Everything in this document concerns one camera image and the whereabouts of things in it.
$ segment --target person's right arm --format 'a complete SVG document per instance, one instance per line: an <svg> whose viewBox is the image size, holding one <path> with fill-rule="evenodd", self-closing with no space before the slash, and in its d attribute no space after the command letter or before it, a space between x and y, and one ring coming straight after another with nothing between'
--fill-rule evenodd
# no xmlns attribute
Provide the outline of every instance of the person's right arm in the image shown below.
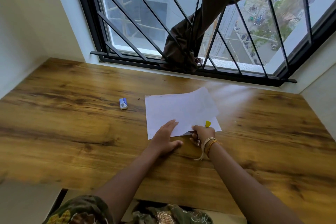
<svg viewBox="0 0 336 224"><path fill-rule="evenodd" d="M193 130L197 131L202 142L207 138L215 137L213 128L193 126ZM191 141L195 142L196 134L192 137ZM291 209L235 162L219 143L212 144L208 156L239 209L250 223L303 224Z"/></svg>

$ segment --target green floral shirt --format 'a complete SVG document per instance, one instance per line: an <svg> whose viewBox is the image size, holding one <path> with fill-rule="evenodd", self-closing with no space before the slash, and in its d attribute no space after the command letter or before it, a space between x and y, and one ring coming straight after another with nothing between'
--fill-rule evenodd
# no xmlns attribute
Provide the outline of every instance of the green floral shirt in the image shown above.
<svg viewBox="0 0 336 224"><path fill-rule="evenodd" d="M85 195L69 200L43 224L113 224L106 203L99 197ZM162 208L148 207L145 213L133 212L129 224L213 224L211 218L201 211L185 211L178 205Z"/></svg>

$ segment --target person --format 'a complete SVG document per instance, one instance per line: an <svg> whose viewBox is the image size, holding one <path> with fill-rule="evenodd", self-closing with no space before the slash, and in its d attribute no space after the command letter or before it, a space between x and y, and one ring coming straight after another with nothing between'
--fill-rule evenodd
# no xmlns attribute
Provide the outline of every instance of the person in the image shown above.
<svg viewBox="0 0 336 224"><path fill-rule="evenodd" d="M118 172L92 195L69 200L52 213L43 224L118 224L150 167L163 155L183 145L182 141L170 141L170 135L178 124L171 120L155 134L148 147L128 167ZM208 153L215 170L223 180L233 199L249 223L302 224L296 214L284 205L267 188L250 176L217 143L215 130L193 126L190 140ZM131 224L212 224L203 212L167 205L148 207L133 212Z"/></svg>

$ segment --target window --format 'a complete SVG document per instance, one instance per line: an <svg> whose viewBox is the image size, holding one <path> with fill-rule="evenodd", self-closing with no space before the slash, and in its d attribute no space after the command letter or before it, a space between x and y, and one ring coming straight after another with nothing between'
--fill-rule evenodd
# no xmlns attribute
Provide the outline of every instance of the window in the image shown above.
<svg viewBox="0 0 336 224"><path fill-rule="evenodd" d="M162 69L170 29L202 0L81 0L101 61ZM241 0L203 36L196 75L280 86L335 31L335 0Z"/></svg>

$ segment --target person's left hand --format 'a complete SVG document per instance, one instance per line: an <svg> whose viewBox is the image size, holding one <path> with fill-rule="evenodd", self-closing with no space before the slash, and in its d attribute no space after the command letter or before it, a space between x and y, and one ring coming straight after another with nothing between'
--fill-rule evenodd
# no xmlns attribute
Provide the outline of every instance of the person's left hand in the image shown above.
<svg viewBox="0 0 336 224"><path fill-rule="evenodd" d="M171 132L177 124L178 122L175 122L175 120L168 121L164 124L156 132L148 147L162 156L183 145L182 141L170 141Z"/></svg>

